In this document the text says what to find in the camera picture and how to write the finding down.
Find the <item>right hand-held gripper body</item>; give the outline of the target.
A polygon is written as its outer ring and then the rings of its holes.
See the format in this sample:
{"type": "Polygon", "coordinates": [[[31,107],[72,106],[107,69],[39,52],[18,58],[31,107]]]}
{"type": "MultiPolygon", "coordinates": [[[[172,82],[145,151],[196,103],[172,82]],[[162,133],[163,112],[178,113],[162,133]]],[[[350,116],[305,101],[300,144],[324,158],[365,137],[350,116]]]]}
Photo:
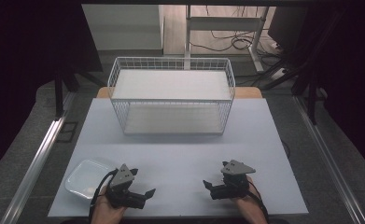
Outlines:
{"type": "Polygon", "coordinates": [[[210,190],[213,200],[245,197],[248,194],[246,175],[255,173],[256,170],[242,162],[231,160],[220,172],[223,174],[223,185],[214,186],[210,190]]]}

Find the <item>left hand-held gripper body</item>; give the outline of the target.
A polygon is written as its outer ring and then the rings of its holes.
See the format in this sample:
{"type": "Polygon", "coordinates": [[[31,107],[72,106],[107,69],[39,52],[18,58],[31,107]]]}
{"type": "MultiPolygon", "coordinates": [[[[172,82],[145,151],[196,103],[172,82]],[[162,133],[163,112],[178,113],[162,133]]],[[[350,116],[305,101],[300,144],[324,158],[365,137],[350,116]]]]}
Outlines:
{"type": "Polygon", "coordinates": [[[129,191],[133,181],[134,175],[123,163],[106,186],[105,196],[113,208],[122,206],[136,209],[144,208],[146,200],[141,198],[142,194],[129,191]]]}

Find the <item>person's right hand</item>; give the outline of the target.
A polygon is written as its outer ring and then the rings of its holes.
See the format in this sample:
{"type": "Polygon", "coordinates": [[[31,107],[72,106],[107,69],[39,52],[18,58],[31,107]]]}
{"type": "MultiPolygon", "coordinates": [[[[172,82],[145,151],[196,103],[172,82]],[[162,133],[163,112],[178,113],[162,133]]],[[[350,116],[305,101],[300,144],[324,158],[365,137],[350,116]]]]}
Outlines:
{"type": "Polygon", "coordinates": [[[260,204],[258,203],[260,196],[253,187],[253,179],[250,176],[247,176],[246,179],[249,193],[243,198],[232,198],[232,202],[243,215],[261,214],[260,204]]]}

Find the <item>person's left hand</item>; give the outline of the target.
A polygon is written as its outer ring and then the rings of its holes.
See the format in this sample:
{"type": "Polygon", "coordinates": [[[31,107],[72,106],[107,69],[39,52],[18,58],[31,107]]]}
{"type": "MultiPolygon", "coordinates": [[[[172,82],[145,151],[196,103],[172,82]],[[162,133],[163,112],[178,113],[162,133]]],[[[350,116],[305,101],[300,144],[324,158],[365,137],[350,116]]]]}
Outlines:
{"type": "Polygon", "coordinates": [[[123,206],[113,208],[105,196],[105,189],[102,189],[97,197],[91,219],[96,217],[118,217],[122,219],[126,210],[127,208],[123,206]]]}

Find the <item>clear plastic tray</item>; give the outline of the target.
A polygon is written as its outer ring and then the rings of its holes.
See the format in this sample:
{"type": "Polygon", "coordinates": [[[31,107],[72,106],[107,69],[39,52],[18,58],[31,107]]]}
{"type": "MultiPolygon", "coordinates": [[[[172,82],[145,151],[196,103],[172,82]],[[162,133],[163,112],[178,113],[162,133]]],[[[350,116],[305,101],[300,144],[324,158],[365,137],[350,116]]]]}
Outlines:
{"type": "Polygon", "coordinates": [[[102,179],[111,171],[110,167],[95,160],[79,163],[66,178],[64,186],[67,191],[90,200],[102,179]]]}

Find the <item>white power strip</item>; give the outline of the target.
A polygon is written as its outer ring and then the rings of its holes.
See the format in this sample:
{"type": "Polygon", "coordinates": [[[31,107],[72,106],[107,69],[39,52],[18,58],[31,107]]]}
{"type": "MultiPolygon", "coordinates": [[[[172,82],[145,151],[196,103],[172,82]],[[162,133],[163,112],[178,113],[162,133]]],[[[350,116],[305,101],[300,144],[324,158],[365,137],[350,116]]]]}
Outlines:
{"type": "Polygon", "coordinates": [[[271,75],[271,80],[277,80],[287,72],[288,70],[286,68],[280,68],[273,75],[271,75]]]}

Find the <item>black metal stand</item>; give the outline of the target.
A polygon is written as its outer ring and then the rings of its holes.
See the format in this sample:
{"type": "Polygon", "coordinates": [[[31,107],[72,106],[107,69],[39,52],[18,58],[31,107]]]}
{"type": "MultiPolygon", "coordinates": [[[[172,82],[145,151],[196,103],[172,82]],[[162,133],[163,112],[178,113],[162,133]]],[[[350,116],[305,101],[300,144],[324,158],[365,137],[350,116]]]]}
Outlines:
{"type": "Polygon", "coordinates": [[[54,72],[54,88],[55,88],[55,119],[59,120],[64,112],[63,108],[63,85],[70,91],[76,92],[79,88],[79,84],[75,74],[78,74],[90,82],[99,87],[104,87],[105,83],[98,77],[95,77],[91,73],[78,68],[74,65],[69,65],[58,69],[54,72]]]}
{"type": "Polygon", "coordinates": [[[262,91],[270,90],[271,88],[284,83],[285,81],[297,77],[298,79],[295,81],[291,88],[291,93],[293,95],[301,95],[304,90],[308,90],[308,98],[307,98],[307,116],[309,120],[316,125],[316,87],[317,87],[317,78],[313,70],[313,66],[304,63],[303,65],[293,68],[286,72],[283,76],[277,78],[274,81],[260,87],[262,91]]]}

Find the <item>dark monitor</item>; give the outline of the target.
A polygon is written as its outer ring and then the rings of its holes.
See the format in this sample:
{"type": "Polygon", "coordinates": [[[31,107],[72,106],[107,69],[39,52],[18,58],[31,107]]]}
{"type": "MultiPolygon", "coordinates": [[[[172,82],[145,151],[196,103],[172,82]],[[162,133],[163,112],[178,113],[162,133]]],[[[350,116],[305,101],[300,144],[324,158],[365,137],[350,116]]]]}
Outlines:
{"type": "Polygon", "coordinates": [[[300,40],[306,7],[277,7],[268,30],[269,37],[284,51],[293,51],[300,40]]]}

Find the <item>dark curtain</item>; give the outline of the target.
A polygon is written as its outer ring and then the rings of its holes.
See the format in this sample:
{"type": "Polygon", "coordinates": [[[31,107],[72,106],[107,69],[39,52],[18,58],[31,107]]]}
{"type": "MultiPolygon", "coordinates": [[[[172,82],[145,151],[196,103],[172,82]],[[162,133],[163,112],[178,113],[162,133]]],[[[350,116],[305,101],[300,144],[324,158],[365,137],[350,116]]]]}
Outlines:
{"type": "Polygon", "coordinates": [[[365,0],[346,11],[316,63],[325,108],[365,159],[365,0]]]}
{"type": "Polygon", "coordinates": [[[58,73],[100,72],[84,0],[0,0],[0,160],[58,73]]]}

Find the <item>aluminium rail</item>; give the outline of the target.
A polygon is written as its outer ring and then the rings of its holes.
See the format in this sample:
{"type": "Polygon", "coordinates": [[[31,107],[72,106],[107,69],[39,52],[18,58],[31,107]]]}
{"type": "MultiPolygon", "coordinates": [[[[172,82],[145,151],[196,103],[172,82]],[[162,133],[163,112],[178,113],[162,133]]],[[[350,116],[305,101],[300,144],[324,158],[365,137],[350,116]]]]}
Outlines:
{"type": "Polygon", "coordinates": [[[65,118],[70,111],[71,104],[74,102],[76,94],[68,92],[62,102],[62,113],[54,119],[50,124],[46,135],[44,136],[36,154],[28,167],[19,187],[17,188],[6,212],[4,213],[0,224],[16,224],[21,212],[26,205],[29,196],[39,178],[41,171],[46,163],[46,160],[55,143],[56,137],[59,134],[65,118]]]}
{"type": "Polygon", "coordinates": [[[353,190],[348,186],[339,166],[337,165],[335,159],[333,158],[328,145],[326,144],[321,132],[315,126],[315,124],[309,119],[309,116],[306,113],[307,107],[304,104],[304,101],[297,96],[292,97],[295,105],[297,106],[302,120],[311,135],[318,153],[326,166],[330,178],[337,189],[344,206],[351,217],[354,224],[365,224],[365,215],[363,210],[356,198],[353,190]]]}

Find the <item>white desk frame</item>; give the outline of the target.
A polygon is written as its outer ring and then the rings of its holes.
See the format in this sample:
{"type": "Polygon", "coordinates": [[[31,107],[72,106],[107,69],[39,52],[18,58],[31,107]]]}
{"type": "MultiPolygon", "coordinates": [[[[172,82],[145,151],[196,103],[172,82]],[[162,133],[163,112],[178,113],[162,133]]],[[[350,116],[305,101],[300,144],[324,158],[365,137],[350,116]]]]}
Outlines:
{"type": "Polygon", "coordinates": [[[254,32],[253,41],[248,47],[252,62],[258,73],[264,69],[258,54],[258,45],[264,24],[267,19],[269,7],[265,7],[257,18],[232,18],[232,17],[192,17],[191,5],[186,5],[186,42],[184,56],[190,57],[190,32],[191,31],[238,31],[254,32]]]}

